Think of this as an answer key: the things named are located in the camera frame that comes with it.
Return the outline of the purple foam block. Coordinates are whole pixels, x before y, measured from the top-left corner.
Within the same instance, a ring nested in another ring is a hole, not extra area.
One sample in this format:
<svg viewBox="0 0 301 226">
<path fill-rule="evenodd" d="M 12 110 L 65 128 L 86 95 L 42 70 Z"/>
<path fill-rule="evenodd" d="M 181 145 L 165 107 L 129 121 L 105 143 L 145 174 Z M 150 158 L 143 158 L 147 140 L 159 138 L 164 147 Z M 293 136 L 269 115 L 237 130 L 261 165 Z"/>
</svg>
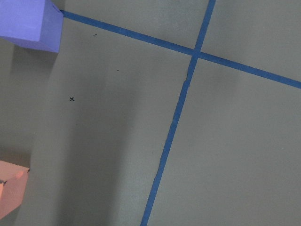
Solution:
<svg viewBox="0 0 301 226">
<path fill-rule="evenodd" d="M 50 0 L 2 0 L 0 37 L 22 48 L 58 53 L 63 14 Z"/>
</svg>

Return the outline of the orange foam block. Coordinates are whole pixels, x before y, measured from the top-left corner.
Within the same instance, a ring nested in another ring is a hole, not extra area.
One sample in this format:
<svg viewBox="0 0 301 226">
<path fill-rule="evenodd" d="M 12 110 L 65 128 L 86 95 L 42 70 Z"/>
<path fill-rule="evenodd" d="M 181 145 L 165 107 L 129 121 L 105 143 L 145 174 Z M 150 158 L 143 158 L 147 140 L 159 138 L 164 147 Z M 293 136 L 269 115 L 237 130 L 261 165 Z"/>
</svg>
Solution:
<svg viewBox="0 0 301 226">
<path fill-rule="evenodd" d="M 30 169 L 0 161 L 0 218 L 18 208 L 24 198 Z"/>
</svg>

